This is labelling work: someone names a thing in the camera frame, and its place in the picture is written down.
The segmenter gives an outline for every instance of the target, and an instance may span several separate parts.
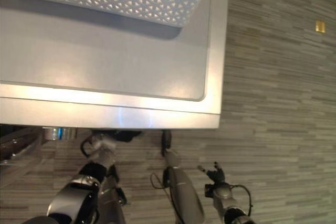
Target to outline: black cable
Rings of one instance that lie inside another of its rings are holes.
[[[85,139],[81,144],[80,144],[80,151],[83,153],[83,155],[88,158],[90,155],[87,154],[87,152],[84,149],[84,145],[89,142],[89,139]]]
[[[153,180],[152,180],[153,175],[155,176],[157,182],[159,182],[159,184],[161,185],[161,187],[158,187],[158,186],[155,186],[155,185],[154,185]],[[177,207],[175,206],[175,203],[174,203],[174,201],[173,201],[173,197],[172,197],[172,188],[169,187],[169,192],[170,192],[170,196],[169,196],[168,193],[167,193],[167,191],[166,191],[166,189],[165,189],[165,187],[163,186],[162,182],[160,181],[160,179],[159,179],[159,177],[157,176],[156,173],[152,173],[152,174],[151,174],[151,176],[150,176],[150,181],[151,181],[151,184],[152,184],[153,188],[164,190],[164,192],[166,193],[167,198],[169,199],[170,203],[172,204],[172,206],[173,206],[173,208],[174,208],[174,211],[175,211],[177,217],[179,218],[181,224],[185,224],[185,222],[183,221],[183,219],[182,219],[180,213],[178,212]]]
[[[252,211],[253,205],[252,205],[252,199],[251,199],[251,193],[250,193],[250,191],[244,185],[230,185],[231,189],[235,188],[235,187],[241,187],[242,189],[244,189],[247,192],[247,194],[248,194],[248,204],[249,204],[248,214],[247,215],[251,216],[251,211]]]
[[[161,187],[158,187],[158,186],[154,185],[154,183],[153,183],[153,175],[156,177],[156,180],[160,183]],[[154,189],[165,189],[164,186],[161,184],[161,181],[160,181],[159,177],[157,176],[157,174],[152,173],[151,176],[150,176],[150,181],[151,181],[152,187]]]

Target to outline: reflective metal surface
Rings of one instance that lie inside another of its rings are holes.
[[[3,108],[1,122],[120,129],[218,127],[222,101],[227,0],[211,0],[210,9],[205,95],[200,100],[1,83],[0,105]],[[13,108],[21,113],[13,114]]]

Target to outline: gray laminate floor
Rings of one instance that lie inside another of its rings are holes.
[[[316,19],[325,34],[314,31]],[[219,220],[203,197],[209,180],[195,167],[213,161],[251,190],[256,222],[336,223],[336,0],[229,0],[220,124],[173,131],[207,223]],[[84,163],[79,144],[46,144],[43,163],[1,190],[0,222],[44,214]],[[149,182],[164,167],[160,132],[121,143],[118,161],[128,223],[174,223],[164,192]],[[237,198],[247,205],[243,192]]]

